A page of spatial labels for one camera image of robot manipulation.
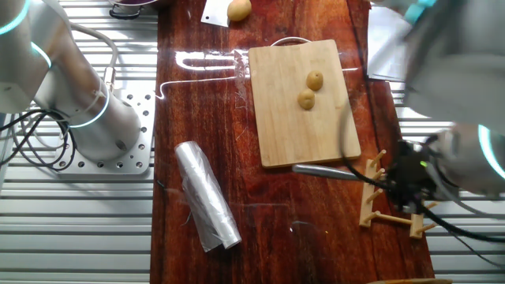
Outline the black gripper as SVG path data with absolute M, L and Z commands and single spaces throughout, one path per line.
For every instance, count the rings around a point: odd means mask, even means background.
M 436 200 L 436 184 L 427 171 L 428 155 L 416 151 L 414 145 L 400 140 L 398 152 L 388 169 L 388 181 L 393 186 L 388 198 L 397 211 L 419 213 L 417 202 Z

